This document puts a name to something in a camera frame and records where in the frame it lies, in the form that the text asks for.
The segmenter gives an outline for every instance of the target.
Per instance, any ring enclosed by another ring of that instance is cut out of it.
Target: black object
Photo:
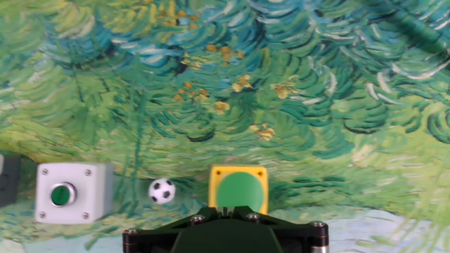
[[[203,207],[155,230],[123,232],[124,253],[328,253],[328,225],[294,224],[249,207]]]
[[[0,164],[0,207],[14,204],[17,200],[20,164],[22,157],[20,155],[2,155],[3,163]]]

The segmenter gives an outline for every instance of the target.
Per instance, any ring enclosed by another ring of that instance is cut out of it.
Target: black and white ball
[[[148,196],[156,204],[171,202],[175,197],[175,185],[169,179],[157,179],[150,184]]]

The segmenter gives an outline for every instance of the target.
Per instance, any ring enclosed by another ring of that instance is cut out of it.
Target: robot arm
[[[155,230],[123,232],[124,253],[329,253],[328,225],[294,224],[249,207],[203,207]]]

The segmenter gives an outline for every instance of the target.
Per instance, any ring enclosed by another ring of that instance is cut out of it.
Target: metal screw head
[[[137,233],[139,233],[140,229],[138,228],[130,228],[124,231],[124,233],[128,234],[128,235],[135,235]]]
[[[311,221],[311,225],[315,227],[322,227],[325,225],[325,223],[322,221]]]
[[[259,218],[259,214],[257,213],[249,213],[247,214],[247,219],[258,219]]]
[[[192,216],[191,221],[200,222],[200,221],[203,221],[204,219],[206,219],[206,217],[204,217],[202,214],[196,214],[196,215]]]

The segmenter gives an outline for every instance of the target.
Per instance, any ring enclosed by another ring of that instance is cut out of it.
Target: green grass painting
[[[24,190],[0,210],[0,238],[90,233],[94,244],[158,227],[207,201],[212,164],[265,166],[269,211],[303,210],[297,221],[379,209],[441,233],[449,10],[445,0],[0,1],[0,148],[113,162],[118,178],[115,213],[71,229],[33,222]],[[161,177],[183,198],[144,204],[144,185]]]

